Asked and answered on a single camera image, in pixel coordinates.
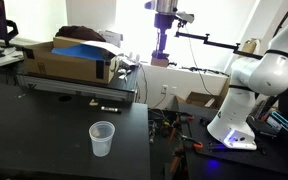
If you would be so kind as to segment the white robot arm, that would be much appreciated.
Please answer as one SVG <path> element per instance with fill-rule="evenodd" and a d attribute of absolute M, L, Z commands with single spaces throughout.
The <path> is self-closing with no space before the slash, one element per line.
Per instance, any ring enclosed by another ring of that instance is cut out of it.
<path fill-rule="evenodd" d="M 255 134 L 246 122 L 255 94 L 275 96 L 287 88 L 288 25 L 270 40 L 262 58 L 242 58 L 232 64 L 227 95 L 207 131 L 227 148 L 256 150 Z"/>

